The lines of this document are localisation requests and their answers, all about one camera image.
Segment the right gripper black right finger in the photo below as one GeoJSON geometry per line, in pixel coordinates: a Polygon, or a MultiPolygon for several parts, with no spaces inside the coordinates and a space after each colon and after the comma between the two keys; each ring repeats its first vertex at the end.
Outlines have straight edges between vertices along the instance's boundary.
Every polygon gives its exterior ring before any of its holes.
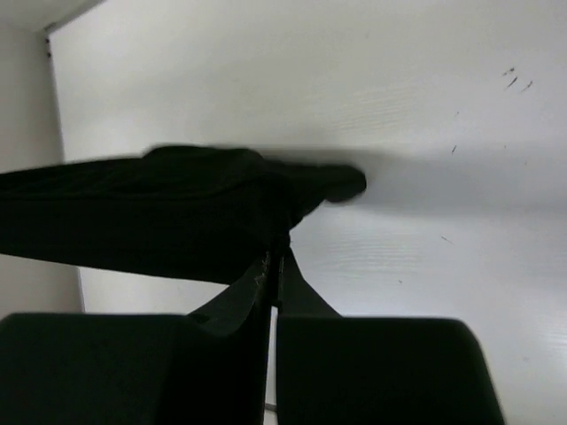
{"type": "Polygon", "coordinates": [[[276,414],[282,424],[501,424],[482,349],[447,318],[345,317],[280,262],[276,414]]]}

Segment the black skirt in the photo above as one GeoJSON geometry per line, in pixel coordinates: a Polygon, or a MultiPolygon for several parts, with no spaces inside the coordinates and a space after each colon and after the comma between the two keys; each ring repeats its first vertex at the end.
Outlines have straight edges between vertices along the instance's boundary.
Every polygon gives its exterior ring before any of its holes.
{"type": "Polygon", "coordinates": [[[349,201],[366,187],[350,165],[190,145],[10,172],[1,177],[1,251],[230,284],[285,248],[320,204],[349,201]]]}

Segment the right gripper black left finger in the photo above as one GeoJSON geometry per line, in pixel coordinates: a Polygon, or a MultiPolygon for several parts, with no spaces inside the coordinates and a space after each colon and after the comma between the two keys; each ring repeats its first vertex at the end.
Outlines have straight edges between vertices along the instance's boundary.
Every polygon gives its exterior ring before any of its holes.
{"type": "Polygon", "coordinates": [[[187,315],[7,316],[2,423],[262,423],[270,266],[187,315]]]}

